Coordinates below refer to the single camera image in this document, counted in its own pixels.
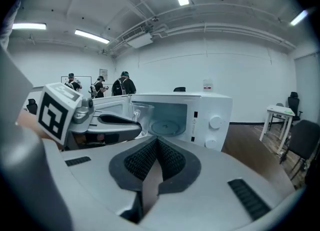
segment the person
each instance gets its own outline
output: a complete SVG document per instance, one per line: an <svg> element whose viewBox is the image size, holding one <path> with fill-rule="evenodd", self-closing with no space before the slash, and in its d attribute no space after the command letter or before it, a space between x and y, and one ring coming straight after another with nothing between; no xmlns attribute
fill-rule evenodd
<svg viewBox="0 0 320 231"><path fill-rule="evenodd" d="M105 82L105 79L104 79L104 77L102 75L100 75L98 77L98 79L96 80L96 82L94 83L95 90L98 92L97 96L95 97L96 99L97 98L103 98L104 97L104 92L106 90L108 90L108 87L104 87L102 82Z"/></svg>
<svg viewBox="0 0 320 231"><path fill-rule="evenodd" d="M75 75L74 73L70 73L68 75L69 81L66 82L64 85L70 87L71 89L73 88L75 91L77 91L78 89L82 89L82 85L80 83L79 80L74 81L75 80Z"/></svg>
<svg viewBox="0 0 320 231"><path fill-rule="evenodd" d="M123 71L121 73L121 77L117 79L112 86L112 96L135 94L136 92L136 86L130 79L129 73L127 71Z"/></svg>

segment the sign on wall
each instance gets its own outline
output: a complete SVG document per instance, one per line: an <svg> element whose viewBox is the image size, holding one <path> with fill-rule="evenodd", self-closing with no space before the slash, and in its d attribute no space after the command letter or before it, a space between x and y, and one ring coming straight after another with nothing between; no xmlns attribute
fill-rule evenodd
<svg viewBox="0 0 320 231"><path fill-rule="evenodd" d="M108 80L108 70L107 69L100 69L99 76L103 76L103 79L105 81L107 81Z"/></svg>

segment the black textured pad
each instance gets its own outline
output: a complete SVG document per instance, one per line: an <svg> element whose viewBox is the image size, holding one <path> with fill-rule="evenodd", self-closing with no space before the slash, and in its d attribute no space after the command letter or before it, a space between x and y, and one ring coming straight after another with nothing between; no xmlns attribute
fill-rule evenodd
<svg viewBox="0 0 320 231"><path fill-rule="evenodd" d="M85 163L88 161L91 161L90 157L84 156L84 157L80 157L80 158L66 160L65 163L69 167L69 166L73 166L73 165L79 165L79 164L82 164L82 163Z"/></svg>
<svg viewBox="0 0 320 231"><path fill-rule="evenodd" d="M255 221L270 211L269 206L243 179L234 179L228 184L252 220Z"/></svg>

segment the small white table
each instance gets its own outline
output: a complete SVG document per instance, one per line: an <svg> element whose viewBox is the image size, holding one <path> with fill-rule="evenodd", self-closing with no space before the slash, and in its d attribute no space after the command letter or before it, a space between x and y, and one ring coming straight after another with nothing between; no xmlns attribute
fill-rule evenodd
<svg viewBox="0 0 320 231"><path fill-rule="evenodd" d="M292 118L295 116L295 113L291 110L291 108L288 108L288 107L283 107L283 106L279 106L279 105L269 105L266 108L266 117L265 117L263 129L262 129L262 133L260 136L260 141L262 141L264 135L267 133L268 125L270 122L270 118L272 117L272 114L276 114L276 115L280 114L281 116L283 116L285 118L284 124L283 124L283 129L281 131L279 140L281 140L283 134L284 134L284 136L283 136L283 139L282 139L281 144L279 146L279 149L276 152L277 154L279 154L282 147L284 146L284 143L285 143L286 138L288 136L290 126L292 123Z"/></svg>

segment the office chair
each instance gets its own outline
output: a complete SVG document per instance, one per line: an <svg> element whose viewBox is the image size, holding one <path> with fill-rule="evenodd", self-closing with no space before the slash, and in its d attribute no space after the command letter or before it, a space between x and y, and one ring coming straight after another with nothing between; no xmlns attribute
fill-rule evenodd
<svg viewBox="0 0 320 231"><path fill-rule="evenodd" d="M300 170L304 167L306 161L310 158L315 148L317 147L320 138L320 126L314 122L302 120L293 126L291 130L291 138L289 141L289 146L286 151L282 154L280 158L280 164L284 162L287 158L289 151L295 153L300 158L290 171L290 173L295 169L300 160L302 163L297 170L297 172L292 176L290 180L298 174Z"/></svg>
<svg viewBox="0 0 320 231"><path fill-rule="evenodd" d="M36 101L33 98L28 99L29 104L26 105L26 108L31 114L36 115L38 110L38 105L36 104Z"/></svg>
<svg viewBox="0 0 320 231"><path fill-rule="evenodd" d="M174 92L185 92L186 91L186 87L177 87L173 91Z"/></svg>
<svg viewBox="0 0 320 231"><path fill-rule="evenodd" d="M277 103L276 106L284 107L284 104L282 104L282 103ZM284 122L285 122L285 118L282 117L281 114L276 114L276 115L272 114L269 131L271 130L271 125L272 125L272 120L273 120L273 118L277 118L277 119L283 120L283 123L282 123L281 128L280 128L280 131L281 131L282 126L284 125Z"/></svg>
<svg viewBox="0 0 320 231"><path fill-rule="evenodd" d="M290 97L288 97L288 106L294 112L295 116L292 118L292 122L300 121L300 115L303 113L299 111L298 114L298 106L299 106L300 99L298 99L298 93L291 92Z"/></svg>

